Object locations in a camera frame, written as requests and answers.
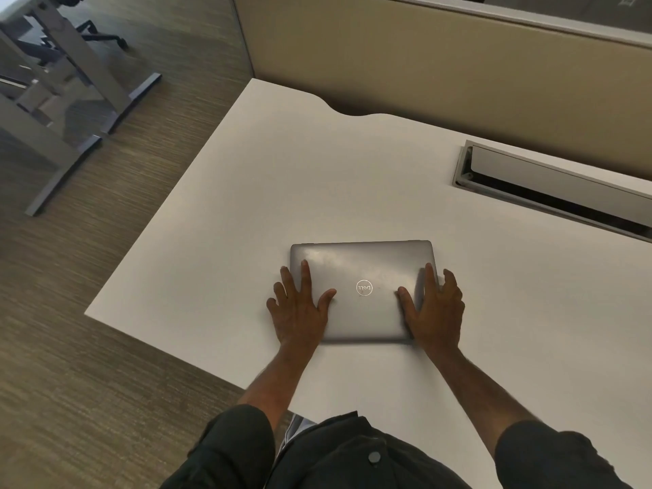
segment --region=silver laptop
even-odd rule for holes
[[[421,308],[426,263],[435,267],[428,240],[293,245],[290,272],[297,288],[304,259],[310,265],[315,304],[324,291],[337,290],[324,342],[412,341],[396,290],[407,288]]]

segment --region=cubicle partition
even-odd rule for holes
[[[652,36],[460,0],[233,0],[254,75],[652,180]]]

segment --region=forearm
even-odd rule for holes
[[[459,350],[427,351],[491,456],[501,434],[521,420],[538,420]]]
[[[281,347],[269,365],[261,372],[238,404],[252,405],[262,410],[275,430],[288,410],[298,381],[312,353]]]

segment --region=dell logo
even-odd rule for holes
[[[361,279],[358,281],[357,285],[355,286],[355,289],[358,291],[358,293],[362,296],[367,296],[371,295],[371,292],[374,290],[373,285],[371,285],[370,281],[367,281],[366,279]]]

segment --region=brown carpet floor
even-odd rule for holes
[[[47,205],[48,164],[0,134],[0,488],[154,488],[240,390],[83,316],[249,80],[228,0],[87,0],[127,87],[163,81]],[[70,112],[71,141],[108,113]]]

